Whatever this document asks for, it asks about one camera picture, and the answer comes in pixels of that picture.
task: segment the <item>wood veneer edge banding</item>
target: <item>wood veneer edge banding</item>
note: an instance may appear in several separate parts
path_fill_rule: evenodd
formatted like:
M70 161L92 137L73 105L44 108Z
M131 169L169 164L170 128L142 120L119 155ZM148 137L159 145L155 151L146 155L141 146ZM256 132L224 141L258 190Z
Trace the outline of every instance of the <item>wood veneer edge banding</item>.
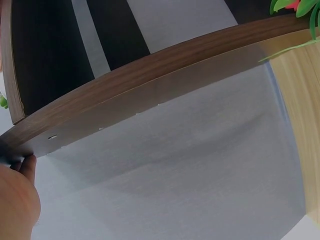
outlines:
M26 116L21 102L16 79L14 53L12 45L12 0L2 1L1 12L1 57L6 96L13 124L19 123Z

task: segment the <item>wooden shelf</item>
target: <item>wooden shelf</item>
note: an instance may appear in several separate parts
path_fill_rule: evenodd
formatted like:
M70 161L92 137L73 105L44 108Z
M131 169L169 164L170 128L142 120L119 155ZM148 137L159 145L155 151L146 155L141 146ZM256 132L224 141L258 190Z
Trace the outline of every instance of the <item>wooden shelf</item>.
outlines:
M296 19L294 15L278 16L230 27L166 48L59 97L0 136L0 142L6 153L15 156L35 153L39 157L53 152L97 132L99 128L252 68L263 56L262 44L270 44L273 38L290 33L285 36L290 40L284 41L284 45L298 44L308 39L309 33L297 31L308 26L308 21ZM10 27L2 27L2 32L5 29L8 31ZM296 34L304 37L296 41ZM6 81L15 81L8 77L14 76L8 73L14 68L9 62L4 67L7 68ZM201 74L203 68L210 70L211 75L215 70L214 75L203 80L192 78L195 73Z
M159 103L258 65L265 56L263 50L267 54L276 51L274 46L270 50L270 45L277 37L291 34L285 36L290 40L283 41L284 48L310 36L308 31L298 32L309 27L306 18L287 14L264 19L263 12L255 18L262 20L184 41L94 79L71 1L67 2L3 1L3 72L16 124L0 136L4 154L43 156ZM226 3L238 21L252 20L237 17L235 1ZM259 4L252 6L262 9ZM296 40L296 35L303 37Z

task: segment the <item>light wood panel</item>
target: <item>light wood panel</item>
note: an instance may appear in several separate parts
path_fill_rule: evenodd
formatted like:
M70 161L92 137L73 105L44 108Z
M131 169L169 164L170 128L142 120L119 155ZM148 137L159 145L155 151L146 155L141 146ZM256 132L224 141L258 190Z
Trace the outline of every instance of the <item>light wood panel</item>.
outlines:
M307 214L320 224L320 44L272 60L301 162Z

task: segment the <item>black stripe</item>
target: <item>black stripe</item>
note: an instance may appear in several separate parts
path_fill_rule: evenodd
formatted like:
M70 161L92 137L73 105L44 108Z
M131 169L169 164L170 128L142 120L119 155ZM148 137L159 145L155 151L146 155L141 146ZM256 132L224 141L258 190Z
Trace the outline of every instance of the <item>black stripe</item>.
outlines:
M224 0L238 24L270 18L271 0ZM281 10L273 16L292 13L292 10Z
M150 54L126 0L87 0L111 70Z

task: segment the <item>striped wall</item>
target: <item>striped wall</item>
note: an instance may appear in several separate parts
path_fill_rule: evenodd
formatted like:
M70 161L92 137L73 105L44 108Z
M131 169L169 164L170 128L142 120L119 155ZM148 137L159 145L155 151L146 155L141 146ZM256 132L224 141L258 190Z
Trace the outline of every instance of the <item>striped wall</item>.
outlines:
M223 0L72 0L72 4L96 78L237 24Z

